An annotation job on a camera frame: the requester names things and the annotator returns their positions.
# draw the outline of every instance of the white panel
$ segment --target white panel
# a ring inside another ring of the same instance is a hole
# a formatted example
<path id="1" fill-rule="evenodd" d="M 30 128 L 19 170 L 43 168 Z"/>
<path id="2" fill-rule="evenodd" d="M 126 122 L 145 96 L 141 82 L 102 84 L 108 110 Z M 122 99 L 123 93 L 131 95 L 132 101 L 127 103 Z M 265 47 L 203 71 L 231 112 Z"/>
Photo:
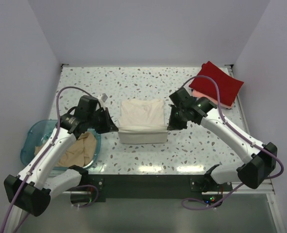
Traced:
<path id="1" fill-rule="evenodd" d="M 269 0 L 29 0 L 73 66 L 233 64 Z"/>
<path id="2" fill-rule="evenodd" d="M 275 143 L 285 164 L 273 184 L 287 227 L 287 0 L 271 0 L 234 68 L 251 134 Z"/>
<path id="3" fill-rule="evenodd" d="M 3 187 L 22 164 L 33 123 L 47 118 L 59 63 L 26 0 L 0 0 L 0 226 L 9 206 Z"/>

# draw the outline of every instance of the beige cloth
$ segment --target beige cloth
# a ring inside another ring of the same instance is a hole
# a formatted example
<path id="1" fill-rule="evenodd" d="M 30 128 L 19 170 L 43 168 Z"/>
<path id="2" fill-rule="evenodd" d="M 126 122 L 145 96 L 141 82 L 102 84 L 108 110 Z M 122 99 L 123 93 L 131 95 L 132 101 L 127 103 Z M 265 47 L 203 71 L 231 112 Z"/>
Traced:
<path id="1" fill-rule="evenodd" d="M 97 141 L 92 133 L 85 132 L 81 134 L 77 141 L 68 148 L 56 166 L 69 167 L 77 165 L 83 167 L 88 165 L 94 156 L 96 143 Z M 44 144 L 39 147 L 35 147 L 35 156 L 43 146 Z"/>

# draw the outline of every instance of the speckled table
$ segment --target speckled table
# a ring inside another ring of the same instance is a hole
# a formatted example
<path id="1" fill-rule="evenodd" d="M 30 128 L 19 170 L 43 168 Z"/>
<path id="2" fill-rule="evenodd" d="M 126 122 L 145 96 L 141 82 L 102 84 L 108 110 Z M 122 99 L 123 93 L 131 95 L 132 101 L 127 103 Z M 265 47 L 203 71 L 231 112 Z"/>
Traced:
<path id="1" fill-rule="evenodd" d="M 106 93 L 106 106 L 116 123 L 122 100 L 163 99 L 165 122 L 171 103 L 168 96 L 199 72 L 199 67 L 64 67 L 58 90 L 65 86 L 83 88 L 94 96 Z M 82 92 L 66 90 L 60 97 L 61 114 L 76 106 Z M 238 104 L 224 114 L 243 129 Z M 53 105 L 50 119 L 56 119 Z M 171 131 L 165 144 L 127 145 L 117 133 L 102 135 L 101 151 L 89 173 L 103 174 L 203 174 L 215 164 L 225 165 L 239 157 L 212 132 L 188 124 L 188 129 Z"/>

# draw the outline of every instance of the folded red towel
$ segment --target folded red towel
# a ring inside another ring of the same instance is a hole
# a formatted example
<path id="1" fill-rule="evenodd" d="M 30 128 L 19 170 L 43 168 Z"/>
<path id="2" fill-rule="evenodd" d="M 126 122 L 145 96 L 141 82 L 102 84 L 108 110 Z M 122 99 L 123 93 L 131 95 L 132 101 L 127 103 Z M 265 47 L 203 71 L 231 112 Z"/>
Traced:
<path id="1" fill-rule="evenodd" d="M 209 61 L 202 65 L 202 69 L 197 75 L 206 75 L 211 77 L 219 87 L 220 102 L 228 106 L 231 106 L 239 92 L 239 89 L 244 84 L 244 82 L 228 76 Z M 216 88 L 214 84 L 208 79 L 194 79 L 189 87 L 205 95 L 208 95 L 215 100 L 217 99 Z"/>

